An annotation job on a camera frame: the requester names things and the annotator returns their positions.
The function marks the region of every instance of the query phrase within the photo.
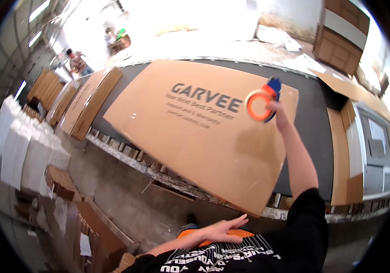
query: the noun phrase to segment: jeans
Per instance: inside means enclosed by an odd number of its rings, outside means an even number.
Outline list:
[[[90,68],[90,66],[86,66],[86,69],[83,70],[82,75],[86,76],[86,75],[92,74],[93,72],[94,72],[94,70],[92,68]]]

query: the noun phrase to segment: ceiling light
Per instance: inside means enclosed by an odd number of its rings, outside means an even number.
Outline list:
[[[43,4],[40,5],[35,11],[30,14],[29,22],[36,18],[46,7],[49,6],[51,0],[46,0]]]
[[[22,92],[22,90],[24,89],[24,87],[25,87],[26,84],[27,84],[26,81],[23,81],[23,82],[22,82],[21,87],[19,87],[18,92],[16,92],[15,101],[16,101],[16,99],[19,97],[19,94],[21,94],[21,92]]]
[[[31,47],[31,46],[34,44],[34,42],[39,38],[39,36],[40,36],[41,33],[42,33],[42,31],[38,32],[38,33],[36,34],[36,36],[33,37],[33,39],[32,39],[32,40],[30,41],[30,43],[28,44],[28,47]]]

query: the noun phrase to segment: conveyor belt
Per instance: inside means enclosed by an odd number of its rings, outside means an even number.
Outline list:
[[[329,107],[339,111],[347,100],[345,96],[335,93],[325,83],[314,77],[304,76],[299,72],[287,71],[286,68],[283,69],[267,64],[262,65],[222,59],[216,59],[215,61],[208,59],[191,59],[187,61],[223,66],[266,78],[270,76],[278,77],[284,84],[298,89],[299,99],[295,126],[316,167],[321,197],[325,201],[331,200],[333,190],[333,143],[326,108]],[[100,108],[100,111],[92,123],[93,128],[104,132],[114,139],[131,145],[127,139],[104,120],[103,115],[125,87],[127,87],[127,85],[145,67],[147,67],[148,64],[149,63],[141,63],[121,68],[123,76]],[[281,170],[274,192],[291,196],[287,161],[285,161],[283,169]]]

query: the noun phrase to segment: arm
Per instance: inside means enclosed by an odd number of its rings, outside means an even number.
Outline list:
[[[289,183],[293,199],[311,188],[318,188],[318,175],[297,129],[288,120],[281,103],[271,103],[268,109],[275,110],[277,128],[283,135],[289,167]]]
[[[237,229],[248,222],[247,215],[244,214],[239,218],[230,221],[219,221],[216,224],[208,227],[203,227],[194,232],[170,242],[159,245],[150,250],[147,254],[158,256],[162,253],[179,248],[194,248],[205,240],[212,242],[227,242],[227,243],[241,243],[242,238],[235,235],[227,235],[231,229]]]

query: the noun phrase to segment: stack of white foam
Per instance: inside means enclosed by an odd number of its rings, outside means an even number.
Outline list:
[[[3,155],[9,128],[20,112],[21,106],[13,99],[12,95],[8,96],[2,103],[0,110],[0,156]]]
[[[12,103],[7,101],[6,105],[12,106]],[[10,121],[2,120],[4,116],[0,114],[0,123],[7,125]],[[37,119],[19,111],[9,127],[0,128],[0,132],[5,134],[3,148],[0,149],[1,181],[18,190],[24,187],[48,196],[45,182],[47,165],[53,164],[66,170],[71,158],[54,130],[47,123],[39,123]]]

